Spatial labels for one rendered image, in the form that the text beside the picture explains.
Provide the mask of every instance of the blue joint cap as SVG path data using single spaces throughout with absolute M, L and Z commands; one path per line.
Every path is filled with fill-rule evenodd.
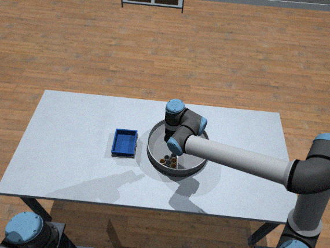
M 15 215 L 5 229 L 6 239 L 12 244 L 24 244 L 39 235 L 43 227 L 42 218 L 33 212 Z
M 198 136 L 201 136 L 203 134 L 206 124 L 207 124 L 207 120 L 204 117 L 201 117 Z
M 173 137 L 170 137 L 169 140 L 167 141 L 167 147 L 170 149 L 170 151 L 177 156 L 181 156 L 184 152 L 182 152 L 181 147 L 177 143 Z
M 166 104 L 166 112 L 170 114 L 177 114 L 184 110 L 185 104 L 180 99 L 172 99 Z
M 296 239 L 284 242 L 280 248 L 308 248 L 303 242 Z
M 319 134 L 314 140 L 330 140 L 330 133 Z

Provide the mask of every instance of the white table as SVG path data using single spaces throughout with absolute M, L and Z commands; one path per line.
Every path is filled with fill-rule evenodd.
M 288 160 L 278 113 L 185 105 L 207 118 L 210 140 Z M 165 107 L 164 101 L 46 90 L 0 194 L 21 197 L 41 214 L 35 198 L 286 223 L 297 197 L 283 185 L 210 161 L 183 180 L 158 172 L 146 145 Z M 135 158 L 111 156 L 116 128 L 138 130 Z

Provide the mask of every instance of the blue box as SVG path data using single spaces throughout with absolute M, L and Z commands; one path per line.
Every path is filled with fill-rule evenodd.
M 111 154 L 113 156 L 134 157 L 136 145 L 136 130 L 116 129 Z

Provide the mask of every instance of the hardwood floor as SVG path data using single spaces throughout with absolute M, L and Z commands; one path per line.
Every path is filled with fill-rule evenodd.
M 330 132 L 330 12 L 186 0 L 178 9 L 119 0 L 0 1 L 0 174 L 45 89 L 279 112 L 290 160 Z M 76 244 L 247 246 L 262 223 L 40 200 Z M 7 222 L 30 209 L 0 196 Z M 330 205 L 317 248 L 330 247 Z M 283 226 L 259 245 L 275 247 Z

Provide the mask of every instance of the round tray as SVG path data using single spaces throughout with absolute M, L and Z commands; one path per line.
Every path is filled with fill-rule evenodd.
M 157 123 L 150 131 L 148 145 L 146 147 L 148 158 L 151 164 L 158 171 L 168 176 L 187 177 L 195 174 L 205 166 L 207 160 L 188 154 L 182 154 L 181 156 L 176 157 L 176 169 L 160 163 L 160 160 L 163 159 L 166 155 L 171 156 L 172 154 L 172 152 L 167 147 L 167 143 L 164 141 L 164 137 L 165 120 L 162 120 Z M 205 131 L 200 137 L 208 139 Z

